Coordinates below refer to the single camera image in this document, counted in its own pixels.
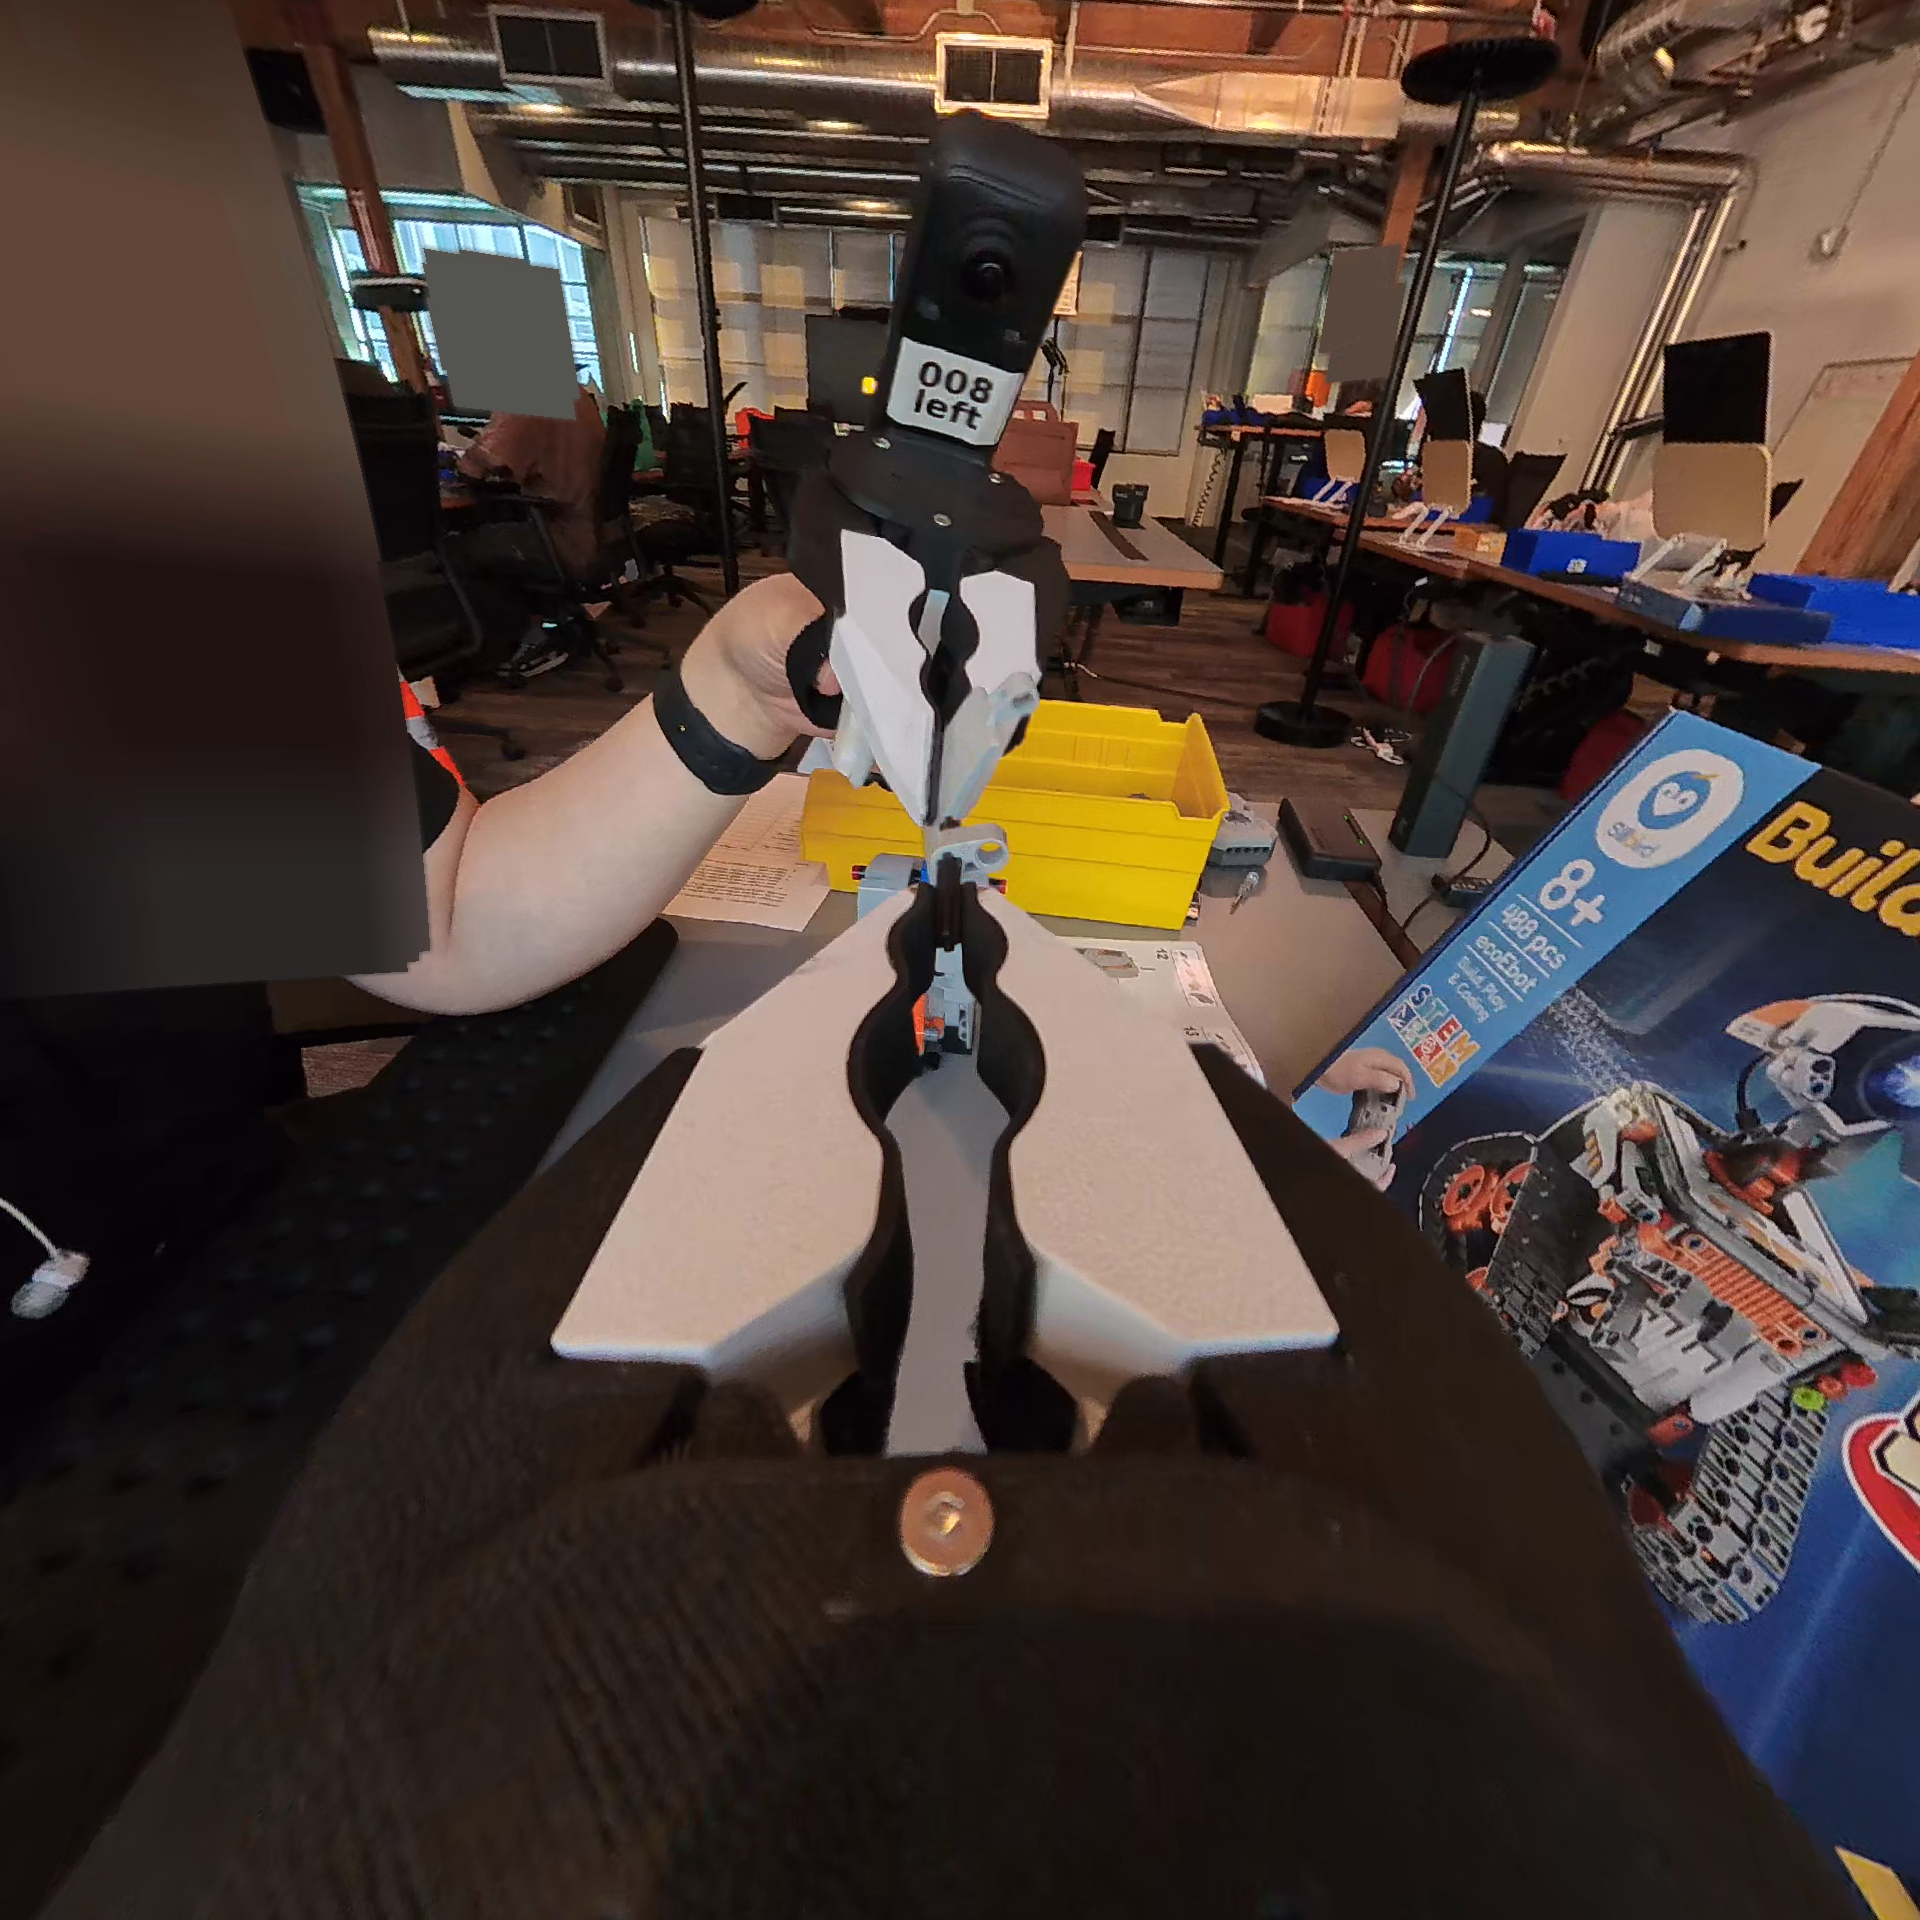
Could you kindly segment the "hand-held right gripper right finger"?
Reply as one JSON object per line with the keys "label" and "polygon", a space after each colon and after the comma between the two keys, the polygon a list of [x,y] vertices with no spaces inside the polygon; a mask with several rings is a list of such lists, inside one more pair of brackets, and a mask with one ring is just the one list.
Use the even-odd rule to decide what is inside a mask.
{"label": "hand-held right gripper right finger", "polygon": [[1201,1039],[1169,962],[1100,953],[966,889],[977,1072],[1006,1114],[966,1363],[988,1449],[1070,1449],[1131,1382],[1337,1342],[1234,1120],[1290,1112]]}

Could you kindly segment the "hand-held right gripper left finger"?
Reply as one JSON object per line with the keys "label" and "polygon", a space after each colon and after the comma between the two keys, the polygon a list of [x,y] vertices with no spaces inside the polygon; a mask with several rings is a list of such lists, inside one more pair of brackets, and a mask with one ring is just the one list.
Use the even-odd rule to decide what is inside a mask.
{"label": "hand-held right gripper left finger", "polygon": [[553,1331],[568,1361],[656,1361],[816,1406],[882,1449],[915,1295],[901,1151],[932,982],[932,888],[877,906],[642,1086],[664,1125]]}

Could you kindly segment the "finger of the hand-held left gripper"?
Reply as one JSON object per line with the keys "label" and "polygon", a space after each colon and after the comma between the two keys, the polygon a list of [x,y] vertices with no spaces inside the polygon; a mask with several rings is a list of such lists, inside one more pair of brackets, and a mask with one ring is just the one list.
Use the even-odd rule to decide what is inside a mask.
{"label": "finger of the hand-held left gripper", "polygon": [[852,785],[884,777],[912,818],[932,817],[937,711],[923,690],[929,647],[941,633],[944,592],[923,568],[877,535],[841,533],[845,607],[827,664],[844,694],[832,768]]}
{"label": "finger of the hand-held left gripper", "polygon": [[944,823],[964,822],[1041,703],[1037,594],[995,570],[966,577],[957,601],[974,619],[974,650],[955,667],[955,710],[944,722]]}

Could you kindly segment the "grey orange brick assembly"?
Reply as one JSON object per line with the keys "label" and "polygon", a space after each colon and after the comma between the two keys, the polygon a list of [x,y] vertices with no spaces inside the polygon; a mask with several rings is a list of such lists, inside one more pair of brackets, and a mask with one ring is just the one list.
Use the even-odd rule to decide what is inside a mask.
{"label": "grey orange brick assembly", "polygon": [[[949,823],[932,831],[923,856],[880,853],[866,866],[856,866],[856,913],[865,919],[877,906],[908,896],[916,888],[934,888],[952,870],[955,882],[989,885],[1006,891],[1004,871],[1011,863],[1006,835],[995,823]],[[971,1055],[977,1040],[977,997],[966,986],[957,907],[944,907],[934,936],[934,971],[915,1008],[915,1025],[925,1072],[952,1055]]]}

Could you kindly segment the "person's left forearm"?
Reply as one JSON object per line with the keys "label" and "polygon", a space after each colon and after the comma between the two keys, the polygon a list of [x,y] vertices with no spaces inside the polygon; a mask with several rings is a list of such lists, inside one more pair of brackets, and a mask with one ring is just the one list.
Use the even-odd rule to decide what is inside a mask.
{"label": "person's left forearm", "polygon": [[353,986],[440,1017],[553,992],[648,930],[742,802],[685,768],[644,703],[538,781],[460,797],[424,853],[428,950]]}

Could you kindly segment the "grey desk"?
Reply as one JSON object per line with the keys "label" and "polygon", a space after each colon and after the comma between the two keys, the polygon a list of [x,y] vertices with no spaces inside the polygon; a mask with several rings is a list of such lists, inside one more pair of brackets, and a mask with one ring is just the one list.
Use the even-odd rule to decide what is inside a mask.
{"label": "grey desk", "polygon": [[[612,1070],[614,1091],[625,1096],[614,1117],[634,1120],[641,1136],[654,1135],[659,1125],[641,1114],[634,1093],[668,1058],[707,1045],[713,1032],[832,944],[822,934],[677,934],[675,953],[635,1013],[641,1055],[614,1048],[622,1058]],[[1241,1114],[1234,1120],[1336,1312],[1337,1341],[1325,1351],[1208,1361],[1185,1377],[1149,1377],[1148,1411],[1156,1415],[1162,1403],[1173,1408],[1162,1418],[1173,1439],[1162,1441],[1149,1429],[1146,1447],[1248,1456],[1258,1439],[1294,1433],[1297,1449],[1320,1445],[1337,1462],[1388,1456],[1412,1469],[1436,1469],[1452,1455],[1493,1456],[1532,1431],[1541,1423],[1544,1402],[1525,1363],[1509,1350],[1485,1306],[1449,1277],[1405,1219],[1364,1191],[1361,1175],[1337,1165],[1301,1117],[1264,1128],[1252,1128]],[[1085,1433],[1109,1411],[1091,1408],[1070,1449],[988,1449],[980,1441],[969,1403],[969,1361],[977,1354],[992,1151],[1004,1125],[1004,1106],[980,1083],[977,1056],[963,1055],[954,1055],[941,1070],[918,1069],[888,1117],[888,1131],[901,1151],[915,1295],[893,1418],[877,1455],[925,1466],[952,1456],[984,1474],[988,1459],[1081,1453]],[[545,1384],[612,1385],[619,1377],[642,1374],[648,1365],[669,1384],[684,1374],[723,1384],[682,1363],[568,1361],[548,1347],[547,1326],[569,1306],[609,1234],[609,1221],[627,1201],[638,1152],[638,1145],[614,1151],[611,1201],[582,1202],[579,1211],[553,1201],[532,1229],[532,1253],[510,1257],[507,1303],[536,1307],[532,1363]],[[730,1382],[776,1399],[766,1387]]]}

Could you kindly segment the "brown cardboard box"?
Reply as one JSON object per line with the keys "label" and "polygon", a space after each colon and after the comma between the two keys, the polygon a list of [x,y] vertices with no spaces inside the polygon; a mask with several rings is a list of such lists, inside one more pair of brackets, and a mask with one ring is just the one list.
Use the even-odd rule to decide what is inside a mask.
{"label": "brown cardboard box", "polygon": [[1014,407],[992,454],[992,469],[1019,482],[1042,509],[1065,509],[1074,495],[1074,422],[1042,402]]}

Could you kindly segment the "open instruction booklet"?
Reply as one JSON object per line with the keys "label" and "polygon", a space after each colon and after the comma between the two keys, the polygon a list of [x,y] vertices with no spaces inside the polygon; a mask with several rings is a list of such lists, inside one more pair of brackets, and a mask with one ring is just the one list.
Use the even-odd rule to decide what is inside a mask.
{"label": "open instruction booklet", "polygon": [[1198,942],[1126,942],[1113,936],[1060,936],[1109,978],[1144,1017],[1174,1030],[1188,1045],[1208,1045],[1269,1088],[1252,1045],[1233,1019]]}

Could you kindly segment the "black pole stand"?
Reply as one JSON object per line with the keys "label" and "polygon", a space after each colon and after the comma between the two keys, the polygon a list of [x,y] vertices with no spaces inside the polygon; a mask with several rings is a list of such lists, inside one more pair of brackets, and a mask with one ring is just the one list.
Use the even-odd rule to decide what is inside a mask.
{"label": "black pole stand", "polygon": [[1428,296],[1436,262],[1443,250],[1445,222],[1456,193],[1462,161],[1472,144],[1477,114],[1484,105],[1513,104],[1546,86],[1558,67],[1558,53],[1550,37],[1537,33],[1497,35],[1481,39],[1449,41],[1408,63],[1402,79],[1405,99],[1416,105],[1452,105],[1456,110],[1443,175],[1434,193],[1430,221],[1425,245],[1418,255],[1410,289],[1404,298],[1400,337],[1382,375],[1382,394],[1373,417],[1373,433],[1348,502],[1348,517],[1332,554],[1332,577],[1323,623],[1307,664],[1298,701],[1267,703],[1254,711],[1254,733],[1264,739],[1304,750],[1330,750],[1346,741],[1354,721],[1322,701],[1328,664],[1337,647],[1337,610],[1348,589],[1354,562],[1361,554],[1363,525],[1368,519],[1379,472],[1386,456],[1390,425],[1400,413],[1400,392],[1408,369],[1412,342]]}
{"label": "black pole stand", "polygon": [[684,171],[689,194],[689,245],[692,262],[696,303],[700,312],[700,342],[705,354],[707,422],[712,443],[713,513],[728,598],[739,592],[739,557],[731,515],[731,459],[728,433],[728,406],[723,390],[723,353],[718,301],[713,287],[713,240],[708,231],[708,194],[705,168],[705,127],[697,90],[697,55],[690,10],[685,3],[654,3],[668,22],[672,41],[680,127],[684,147]]}

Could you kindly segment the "black charger box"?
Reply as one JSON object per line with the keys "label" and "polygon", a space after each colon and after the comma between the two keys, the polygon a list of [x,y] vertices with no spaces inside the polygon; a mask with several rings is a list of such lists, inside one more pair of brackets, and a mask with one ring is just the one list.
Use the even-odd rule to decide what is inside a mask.
{"label": "black charger box", "polygon": [[1332,798],[1285,798],[1278,813],[1280,845],[1306,881],[1361,881],[1380,875],[1380,856],[1354,810]]}

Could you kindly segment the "black office chair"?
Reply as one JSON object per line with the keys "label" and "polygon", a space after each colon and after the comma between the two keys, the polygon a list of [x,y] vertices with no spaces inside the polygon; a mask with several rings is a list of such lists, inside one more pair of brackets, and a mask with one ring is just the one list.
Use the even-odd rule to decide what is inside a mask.
{"label": "black office chair", "polygon": [[484,630],[453,568],[442,515],[442,437],[429,402],[371,365],[338,357],[376,527],[380,591],[408,687],[433,682],[445,713],[481,665]]}

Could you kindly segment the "wooden work table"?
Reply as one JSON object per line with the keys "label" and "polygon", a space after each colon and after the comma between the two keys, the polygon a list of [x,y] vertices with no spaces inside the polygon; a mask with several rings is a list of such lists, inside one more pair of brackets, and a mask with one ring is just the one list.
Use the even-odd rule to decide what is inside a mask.
{"label": "wooden work table", "polygon": [[1712,696],[1747,696],[1786,682],[1804,682],[1840,696],[1914,701],[1917,694],[1916,655],[1873,647],[1790,647],[1681,632],[1622,608],[1609,589],[1529,577],[1461,554],[1452,543],[1427,546],[1404,543],[1393,519],[1368,525],[1361,554],[1363,584],[1337,592],[1356,607],[1348,655],[1340,667],[1341,688],[1361,683],[1380,630],[1402,619],[1405,601],[1454,598],[1470,608],[1470,627],[1478,632],[1506,623],[1515,637],[1532,639],[1546,619],[1579,627],[1585,633],[1598,630],[1633,633],[1640,645],[1636,675],[1694,710]]}

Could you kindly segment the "blue plastic bin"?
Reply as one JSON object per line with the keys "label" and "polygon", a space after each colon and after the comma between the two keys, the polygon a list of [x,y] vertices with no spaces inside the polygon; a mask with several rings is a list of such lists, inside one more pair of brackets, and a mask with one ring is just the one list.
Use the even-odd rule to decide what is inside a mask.
{"label": "blue plastic bin", "polygon": [[1714,639],[1742,639],[1753,630],[1753,616],[1764,613],[1762,603],[1747,598],[1668,592],[1635,579],[1621,582],[1616,607],[1677,633]]}
{"label": "blue plastic bin", "polygon": [[1748,582],[1753,599],[1824,616],[1832,627],[1824,645],[1852,650],[1917,651],[1917,592],[1891,591],[1875,582],[1819,575],[1757,573]]}
{"label": "blue plastic bin", "polygon": [[1589,528],[1522,528],[1505,539],[1499,566],[1529,579],[1618,585],[1642,562],[1642,543]]}

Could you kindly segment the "black monitor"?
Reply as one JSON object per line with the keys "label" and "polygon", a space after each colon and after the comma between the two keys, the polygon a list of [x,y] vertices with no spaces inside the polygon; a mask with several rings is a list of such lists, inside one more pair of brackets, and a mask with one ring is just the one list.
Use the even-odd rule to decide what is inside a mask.
{"label": "black monitor", "polygon": [[1664,443],[1768,447],[1770,367],[1770,329],[1668,343],[1664,347]]}

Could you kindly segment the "metal ventilation duct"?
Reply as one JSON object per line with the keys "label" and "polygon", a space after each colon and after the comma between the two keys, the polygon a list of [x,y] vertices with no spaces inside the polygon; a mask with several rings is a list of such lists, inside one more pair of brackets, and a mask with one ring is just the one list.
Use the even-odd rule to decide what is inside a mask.
{"label": "metal ventilation duct", "polygon": [[[680,99],[665,17],[641,55],[614,55],[601,17],[494,10],[484,39],[368,30],[380,71],[404,95],[515,110],[542,138],[561,120],[638,113]],[[1140,53],[1065,49],[1037,37],[944,33],[930,45],[880,39],[758,39],[707,35],[692,45],[705,107],[756,123],[848,123],[888,138],[929,138],[940,118],[978,113],[1029,134],[1174,147],[1285,149],[1332,157],[1448,143],[1456,104],[1410,95],[1400,79],[1306,77],[1270,64],[1173,64]]]}

